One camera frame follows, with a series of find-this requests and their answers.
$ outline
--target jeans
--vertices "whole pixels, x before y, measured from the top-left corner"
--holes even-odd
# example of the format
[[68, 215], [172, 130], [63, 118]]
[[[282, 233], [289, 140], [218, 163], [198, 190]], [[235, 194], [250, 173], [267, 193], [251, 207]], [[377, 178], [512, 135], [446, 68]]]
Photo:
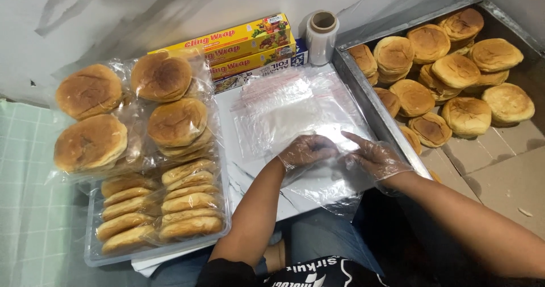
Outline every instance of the jeans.
[[[384, 276], [376, 259], [365, 245], [357, 229], [348, 221], [318, 208], [283, 221], [290, 223], [292, 263], [303, 263], [324, 256], [342, 256]], [[151, 276], [151, 287], [195, 286], [201, 268], [207, 263], [213, 247], [204, 248], [163, 263]], [[262, 258], [256, 275], [267, 272]]]

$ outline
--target black shirt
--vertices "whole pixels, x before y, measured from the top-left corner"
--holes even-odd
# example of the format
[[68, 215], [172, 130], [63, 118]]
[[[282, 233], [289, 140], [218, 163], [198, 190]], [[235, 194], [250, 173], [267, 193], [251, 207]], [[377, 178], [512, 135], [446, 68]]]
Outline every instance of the black shirt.
[[379, 276], [349, 259], [327, 256], [258, 278], [247, 263], [215, 259], [207, 263], [197, 286], [350, 287], [383, 286]]

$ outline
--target plastic glove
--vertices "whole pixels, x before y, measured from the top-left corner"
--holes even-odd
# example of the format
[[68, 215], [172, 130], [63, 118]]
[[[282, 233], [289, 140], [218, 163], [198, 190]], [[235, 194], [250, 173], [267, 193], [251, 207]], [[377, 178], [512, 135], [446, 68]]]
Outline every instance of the plastic glove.
[[337, 146], [329, 138], [321, 135], [301, 135], [280, 152], [278, 158], [284, 164], [286, 172], [289, 172], [338, 154]]
[[387, 179], [400, 172], [413, 170], [412, 166], [404, 163], [387, 143], [379, 142], [376, 144], [352, 133], [345, 131], [341, 133], [344, 137], [360, 146], [358, 150], [342, 158], [347, 164], [348, 169], [354, 164], [361, 165], [377, 181]]

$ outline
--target bread crumb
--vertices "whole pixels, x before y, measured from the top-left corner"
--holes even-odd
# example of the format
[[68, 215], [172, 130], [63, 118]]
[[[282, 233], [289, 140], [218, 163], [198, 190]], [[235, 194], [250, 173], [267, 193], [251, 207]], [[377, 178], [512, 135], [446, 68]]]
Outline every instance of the bread crumb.
[[518, 207], [518, 211], [521, 212], [523, 215], [527, 216], [527, 217], [533, 217], [534, 215], [533, 214], [530, 214], [529, 212], [527, 212], [526, 210]]

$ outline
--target person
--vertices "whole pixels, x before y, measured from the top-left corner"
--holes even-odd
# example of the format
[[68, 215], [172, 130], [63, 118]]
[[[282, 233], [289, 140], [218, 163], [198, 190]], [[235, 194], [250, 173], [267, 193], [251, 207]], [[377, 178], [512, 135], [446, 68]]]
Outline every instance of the person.
[[[451, 188], [419, 176], [388, 146], [352, 133], [342, 134], [359, 149], [340, 161], [356, 164], [381, 180], [382, 186], [420, 204], [486, 270], [502, 277], [545, 278], [545, 241], [537, 235]], [[292, 225], [292, 264], [266, 274], [272, 271], [267, 271], [269, 263], [264, 263], [263, 256], [270, 248], [286, 172], [338, 155], [335, 144], [326, 137], [296, 138], [254, 179], [233, 214], [230, 232], [200, 256], [163, 264], [154, 278], [156, 285], [384, 285], [382, 270], [354, 227], [324, 209], [304, 214]]]

